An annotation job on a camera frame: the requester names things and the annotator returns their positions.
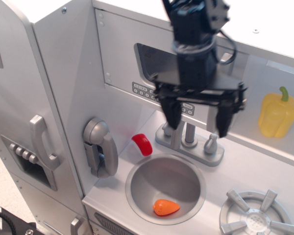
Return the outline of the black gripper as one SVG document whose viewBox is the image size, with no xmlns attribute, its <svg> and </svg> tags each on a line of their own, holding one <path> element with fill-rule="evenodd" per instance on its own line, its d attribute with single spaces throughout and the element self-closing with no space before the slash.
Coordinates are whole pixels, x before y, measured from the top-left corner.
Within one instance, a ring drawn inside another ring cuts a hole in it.
<svg viewBox="0 0 294 235">
<path fill-rule="evenodd" d="M 177 129 L 183 102 L 216 107 L 220 138 L 227 135 L 233 116 L 245 108 L 245 84 L 217 70 L 215 48 L 167 53 L 169 64 L 152 75 L 156 97 L 167 123 Z"/>
</svg>

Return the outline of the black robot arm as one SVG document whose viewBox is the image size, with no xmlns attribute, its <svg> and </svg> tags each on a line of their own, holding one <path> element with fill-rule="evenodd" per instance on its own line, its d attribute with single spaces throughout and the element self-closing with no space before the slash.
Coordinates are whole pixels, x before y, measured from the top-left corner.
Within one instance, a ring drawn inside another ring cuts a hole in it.
<svg viewBox="0 0 294 235">
<path fill-rule="evenodd" d="M 222 0 L 163 1 L 173 27 L 172 49 L 177 56 L 178 75 L 155 74 L 155 94 L 168 125 L 176 130 L 181 122 L 182 102 L 217 107 L 215 117 L 219 137 L 227 135 L 233 115 L 245 107 L 243 82 L 217 70 L 218 65 L 235 61 L 237 47 L 222 62 L 217 57 L 216 35 L 229 21 L 227 5 Z"/>
</svg>

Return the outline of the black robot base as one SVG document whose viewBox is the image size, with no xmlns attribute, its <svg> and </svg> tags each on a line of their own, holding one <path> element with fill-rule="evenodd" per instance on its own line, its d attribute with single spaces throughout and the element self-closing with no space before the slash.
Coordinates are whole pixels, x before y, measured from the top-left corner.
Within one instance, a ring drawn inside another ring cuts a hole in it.
<svg viewBox="0 0 294 235">
<path fill-rule="evenodd" d="M 43 235 L 36 223 L 27 223 L 0 207 L 0 235 Z"/>
</svg>

